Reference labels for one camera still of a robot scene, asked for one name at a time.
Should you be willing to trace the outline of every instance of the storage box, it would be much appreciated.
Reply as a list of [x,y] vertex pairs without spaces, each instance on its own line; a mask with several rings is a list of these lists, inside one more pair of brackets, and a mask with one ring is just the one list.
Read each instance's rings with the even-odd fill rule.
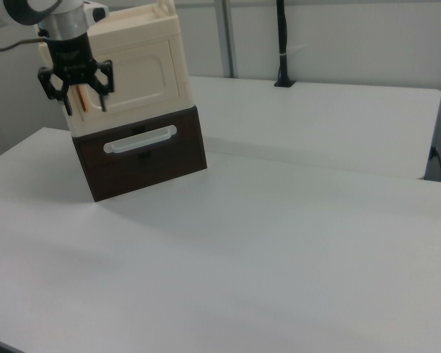
[[[73,86],[64,113],[95,201],[205,169],[173,2],[111,13],[88,36],[95,59],[113,62],[115,92],[103,112],[90,87]],[[40,53],[52,65],[45,44]]]

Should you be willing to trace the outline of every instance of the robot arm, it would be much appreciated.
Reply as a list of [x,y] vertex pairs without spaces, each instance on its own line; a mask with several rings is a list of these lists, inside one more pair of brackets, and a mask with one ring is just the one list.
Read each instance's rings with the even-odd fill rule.
[[[100,96],[103,111],[104,97],[114,91],[112,62],[96,62],[87,36],[88,28],[108,15],[106,6],[84,0],[0,0],[0,22],[38,25],[38,35],[47,43],[54,67],[41,68],[37,77],[48,98],[61,101],[69,115],[71,85],[91,86]],[[97,70],[107,76],[107,84],[98,80]],[[53,74],[62,80],[60,89],[51,83]]]

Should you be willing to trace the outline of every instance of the white tabletop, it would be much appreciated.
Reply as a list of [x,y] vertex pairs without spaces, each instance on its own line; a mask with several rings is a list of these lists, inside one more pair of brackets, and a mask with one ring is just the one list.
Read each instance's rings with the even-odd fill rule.
[[211,151],[422,178],[441,92],[191,77]]
[[0,340],[27,353],[441,353],[441,183],[207,159],[93,203],[68,132],[0,156]]

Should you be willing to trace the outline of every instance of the white handle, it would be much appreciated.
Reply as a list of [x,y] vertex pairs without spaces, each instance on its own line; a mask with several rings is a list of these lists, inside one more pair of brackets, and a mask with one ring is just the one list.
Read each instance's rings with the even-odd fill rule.
[[123,138],[121,140],[108,142],[104,145],[103,150],[106,153],[122,153],[139,149],[140,147],[152,145],[157,142],[168,140],[176,134],[176,126],[170,125],[161,129],[144,132],[143,134]]

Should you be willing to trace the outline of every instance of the white wall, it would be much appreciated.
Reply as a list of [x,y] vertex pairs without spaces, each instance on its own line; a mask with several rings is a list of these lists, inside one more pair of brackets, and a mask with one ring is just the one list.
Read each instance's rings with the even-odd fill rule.
[[[441,90],[441,3],[304,5],[286,13],[289,44],[306,46],[289,58],[292,78]],[[232,20],[239,77],[275,79],[276,8],[234,7]],[[441,110],[435,140],[441,154]],[[438,180],[436,160],[430,165]]]
[[[34,36],[29,27],[5,27],[0,47]],[[43,126],[66,128],[60,106],[47,99],[37,79],[41,66],[35,44],[0,53],[0,154]]]

